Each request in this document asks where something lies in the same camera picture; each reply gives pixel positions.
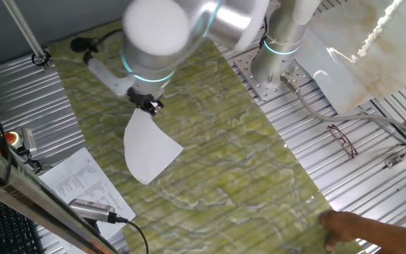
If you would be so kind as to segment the person's hand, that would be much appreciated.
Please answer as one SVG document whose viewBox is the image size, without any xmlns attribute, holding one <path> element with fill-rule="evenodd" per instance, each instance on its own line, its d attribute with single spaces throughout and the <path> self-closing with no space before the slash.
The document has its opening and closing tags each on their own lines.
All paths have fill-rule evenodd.
<svg viewBox="0 0 406 254">
<path fill-rule="evenodd" d="M 328 211 L 320 217 L 320 222 L 330 232 L 324 248 L 331 252 L 338 243 L 350 242 L 357 238 L 356 223 L 360 217 L 350 212 Z"/>
</svg>

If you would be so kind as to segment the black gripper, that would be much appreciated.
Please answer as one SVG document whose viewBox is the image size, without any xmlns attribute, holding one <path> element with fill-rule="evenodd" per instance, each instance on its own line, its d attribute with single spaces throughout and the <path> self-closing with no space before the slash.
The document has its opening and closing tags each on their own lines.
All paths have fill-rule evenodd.
<svg viewBox="0 0 406 254">
<path fill-rule="evenodd" d="M 141 95 L 134 87 L 128 89 L 127 96 L 132 103 L 147 110 L 151 116 L 155 116 L 164 107 L 161 101 L 156 101 L 152 95 Z"/>
</svg>

